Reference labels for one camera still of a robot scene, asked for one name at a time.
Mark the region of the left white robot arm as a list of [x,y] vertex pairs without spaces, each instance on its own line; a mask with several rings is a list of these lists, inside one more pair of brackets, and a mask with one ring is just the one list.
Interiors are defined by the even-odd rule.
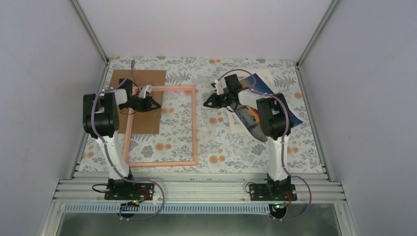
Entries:
[[97,142],[109,165],[107,188],[117,189],[124,199],[136,195],[137,185],[118,142],[119,110],[131,108],[135,112],[150,112],[161,107],[150,96],[152,85],[139,88],[137,93],[133,92],[133,86],[132,80],[121,79],[117,88],[85,94],[82,105],[84,131]]

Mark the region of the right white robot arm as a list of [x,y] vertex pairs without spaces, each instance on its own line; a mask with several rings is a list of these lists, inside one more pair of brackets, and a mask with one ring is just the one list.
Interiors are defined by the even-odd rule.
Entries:
[[211,83],[215,92],[203,103],[208,108],[228,108],[241,105],[257,111],[259,125],[267,138],[269,169],[264,186],[267,196],[279,200],[291,192],[291,177],[286,169],[287,146],[294,121],[288,104],[281,93],[268,94],[253,88],[243,87],[236,74],[225,77],[225,88],[219,80]]

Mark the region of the sunset photo print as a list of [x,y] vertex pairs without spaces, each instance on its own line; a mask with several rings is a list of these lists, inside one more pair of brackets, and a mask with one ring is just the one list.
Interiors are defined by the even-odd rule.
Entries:
[[[261,75],[260,77],[258,73],[254,73],[253,75],[256,81],[255,86],[253,87],[254,90],[268,94],[274,93],[270,85],[267,85],[262,80],[266,79],[266,76]],[[253,78],[251,76],[239,78],[239,82],[242,85],[242,87],[249,87],[254,83]],[[260,143],[264,143],[267,141],[267,137],[262,132],[260,126],[260,117],[256,108],[256,102],[255,107],[232,104],[232,108],[235,109],[233,118],[235,118],[239,124],[243,125],[245,132],[248,134],[250,138]],[[289,111],[289,115],[291,116],[291,119],[294,122],[293,127],[296,127],[304,123],[304,120],[296,116],[292,110]]]

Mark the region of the pink photo frame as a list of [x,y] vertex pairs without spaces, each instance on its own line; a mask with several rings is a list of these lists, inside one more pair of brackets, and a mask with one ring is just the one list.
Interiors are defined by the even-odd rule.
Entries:
[[125,133],[123,156],[129,167],[188,167],[198,164],[196,85],[157,86],[162,91],[158,134]]

